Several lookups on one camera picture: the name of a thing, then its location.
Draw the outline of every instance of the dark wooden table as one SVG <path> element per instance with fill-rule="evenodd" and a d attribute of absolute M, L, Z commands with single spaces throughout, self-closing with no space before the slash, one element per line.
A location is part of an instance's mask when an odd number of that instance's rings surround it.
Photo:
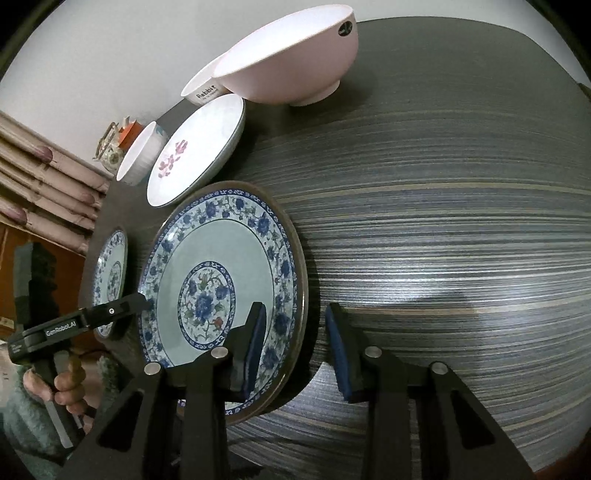
<path fill-rule="evenodd" d="M 377 345 L 449 363 L 534 469 L 591 426 L 591 106 L 527 37 L 442 18 L 359 26 L 341 87 L 305 108 L 248 105 L 216 180 L 253 182 L 291 216 L 310 279 L 297 373 L 272 413 L 229 429 L 232 449 L 297 478 L 357 479 L 365 405 L 343 404 L 322 315 L 353 309 Z M 172 133 L 194 107 L 159 123 Z M 90 244 L 90 303 L 110 231 L 129 236 L 126 292 L 172 207 L 146 181 L 113 183 Z M 108 346 L 143 366 L 137 327 Z"/>

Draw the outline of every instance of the white plate with pink flower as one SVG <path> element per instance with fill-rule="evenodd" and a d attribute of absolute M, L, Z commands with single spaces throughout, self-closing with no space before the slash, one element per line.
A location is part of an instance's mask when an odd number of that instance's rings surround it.
<path fill-rule="evenodd" d="M 191 115 L 152 168 L 148 203 L 153 207 L 177 203 L 208 184 L 234 152 L 244 120 L 244 99 L 234 93 L 212 100 Z"/>

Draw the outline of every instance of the white bowl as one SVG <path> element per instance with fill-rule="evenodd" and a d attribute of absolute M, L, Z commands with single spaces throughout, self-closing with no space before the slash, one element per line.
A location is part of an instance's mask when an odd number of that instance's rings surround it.
<path fill-rule="evenodd" d="M 230 93 L 218 80 L 212 78 L 213 69 L 216 67 L 223 54 L 205 65 L 197 74 L 189 80 L 181 92 L 181 97 L 197 106 L 203 106 L 214 98 Z"/>
<path fill-rule="evenodd" d="M 137 185 L 154 166 L 168 141 L 168 135 L 156 122 L 144 128 L 131 144 L 117 171 L 117 181 Z"/>

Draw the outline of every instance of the pink curtain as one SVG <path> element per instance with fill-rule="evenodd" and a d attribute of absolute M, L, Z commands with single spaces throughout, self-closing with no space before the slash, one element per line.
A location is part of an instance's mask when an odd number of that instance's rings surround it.
<path fill-rule="evenodd" d="M 82 255 L 109 180 L 0 112 L 0 222 Z"/>

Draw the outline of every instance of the hand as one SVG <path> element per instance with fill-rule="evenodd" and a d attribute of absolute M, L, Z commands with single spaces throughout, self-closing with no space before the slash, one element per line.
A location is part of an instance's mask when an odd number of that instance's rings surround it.
<path fill-rule="evenodd" d="M 82 386 L 85 378 L 86 372 L 82 368 L 80 359 L 71 355 L 68 371 L 59 374 L 54 380 L 54 385 L 58 389 L 55 395 L 49 385 L 33 372 L 33 369 L 25 372 L 22 384 L 27 391 L 43 401 L 54 400 L 58 405 L 65 405 L 70 413 L 82 415 L 88 408 L 88 404 L 84 400 L 85 389 Z"/>

